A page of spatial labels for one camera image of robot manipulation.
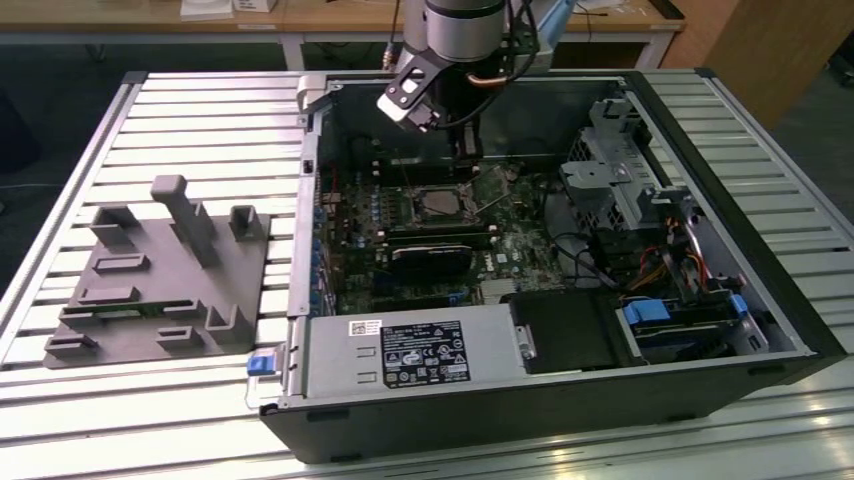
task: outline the motherboard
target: motherboard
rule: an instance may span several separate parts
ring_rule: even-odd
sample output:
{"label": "motherboard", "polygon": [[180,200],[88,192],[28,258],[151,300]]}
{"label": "motherboard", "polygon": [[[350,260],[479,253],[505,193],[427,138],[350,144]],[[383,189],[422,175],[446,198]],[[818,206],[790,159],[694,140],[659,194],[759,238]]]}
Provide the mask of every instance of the motherboard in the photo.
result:
{"label": "motherboard", "polygon": [[412,159],[372,167],[332,172],[322,195],[336,314],[495,304],[565,285],[542,176],[494,160],[465,182],[422,184]]}

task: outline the aluminum extrusion table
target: aluminum extrusion table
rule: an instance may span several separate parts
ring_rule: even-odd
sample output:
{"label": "aluminum extrusion table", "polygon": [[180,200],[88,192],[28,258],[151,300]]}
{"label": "aluminum extrusion table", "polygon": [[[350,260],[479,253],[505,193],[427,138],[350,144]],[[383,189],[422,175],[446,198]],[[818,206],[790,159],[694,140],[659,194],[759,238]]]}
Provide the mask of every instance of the aluminum extrusion table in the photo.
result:
{"label": "aluminum extrusion table", "polygon": [[[250,408],[280,387],[247,389],[246,355],[42,367],[95,244],[86,224],[98,205],[115,202],[131,203],[139,218],[166,217],[148,198],[148,182],[163,173],[188,178],[188,196],[211,215],[251,203],[274,216],[258,346],[283,342],[299,75],[128,75],[0,303],[0,477],[766,479],[854,469],[851,358],[703,419],[312,466]],[[690,70],[646,77],[854,351],[851,225],[715,79]],[[654,150],[678,184],[667,153]]]}

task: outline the metal bracket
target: metal bracket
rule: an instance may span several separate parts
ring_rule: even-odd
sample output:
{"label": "metal bracket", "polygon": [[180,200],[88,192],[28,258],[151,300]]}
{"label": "metal bracket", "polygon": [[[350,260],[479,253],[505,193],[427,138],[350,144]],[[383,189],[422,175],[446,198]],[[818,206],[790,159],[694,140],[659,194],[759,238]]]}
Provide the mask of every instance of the metal bracket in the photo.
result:
{"label": "metal bracket", "polygon": [[319,100],[327,93],[326,75],[312,73],[299,77],[296,82],[296,107],[299,113],[308,115],[314,113],[320,106]]}

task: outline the white table leg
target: white table leg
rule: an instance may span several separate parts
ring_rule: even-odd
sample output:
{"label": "white table leg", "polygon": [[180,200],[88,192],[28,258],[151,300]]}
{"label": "white table leg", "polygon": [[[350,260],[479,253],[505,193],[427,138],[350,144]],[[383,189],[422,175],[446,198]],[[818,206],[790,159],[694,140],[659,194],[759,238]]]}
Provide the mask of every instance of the white table leg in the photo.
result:
{"label": "white table leg", "polygon": [[658,68],[667,53],[674,32],[663,31],[653,35],[653,40],[643,47],[635,68],[651,70]]}
{"label": "white table leg", "polygon": [[302,33],[283,33],[280,35],[282,51],[284,52],[284,62],[288,70],[306,70],[303,40]]}

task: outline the warning label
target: warning label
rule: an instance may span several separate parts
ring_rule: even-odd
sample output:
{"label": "warning label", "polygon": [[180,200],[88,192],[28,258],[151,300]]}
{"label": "warning label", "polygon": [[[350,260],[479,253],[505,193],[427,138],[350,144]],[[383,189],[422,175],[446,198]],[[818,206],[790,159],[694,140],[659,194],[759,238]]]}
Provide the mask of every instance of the warning label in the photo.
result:
{"label": "warning label", "polygon": [[459,322],[382,327],[380,335],[388,388],[471,380]]}

